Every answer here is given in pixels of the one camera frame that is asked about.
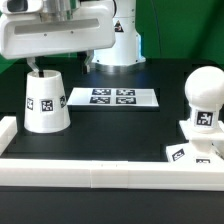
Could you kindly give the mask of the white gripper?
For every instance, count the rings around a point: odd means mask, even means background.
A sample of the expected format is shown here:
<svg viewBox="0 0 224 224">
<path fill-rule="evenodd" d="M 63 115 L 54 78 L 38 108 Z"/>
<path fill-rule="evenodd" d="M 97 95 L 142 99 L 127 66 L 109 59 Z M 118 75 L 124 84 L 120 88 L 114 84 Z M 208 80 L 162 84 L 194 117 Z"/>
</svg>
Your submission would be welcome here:
<svg viewBox="0 0 224 224">
<path fill-rule="evenodd" d="M 28 58 L 87 51 L 83 73 L 90 72 L 95 49 L 115 43 L 113 0 L 0 0 L 0 55 Z"/>
</svg>

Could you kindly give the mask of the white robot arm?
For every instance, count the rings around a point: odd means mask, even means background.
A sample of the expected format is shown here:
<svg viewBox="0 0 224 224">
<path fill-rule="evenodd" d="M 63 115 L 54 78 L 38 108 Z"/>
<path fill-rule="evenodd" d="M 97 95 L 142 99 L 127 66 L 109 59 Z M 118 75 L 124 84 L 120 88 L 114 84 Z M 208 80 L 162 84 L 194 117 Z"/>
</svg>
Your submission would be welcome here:
<svg viewBox="0 0 224 224">
<path fill-rule="evenodd" d="M 79 52 L 83 71 L 126 72 L 145 62 L 137 0 L 0 0 L 0 55 L 27 60 Z"/>
</svg>

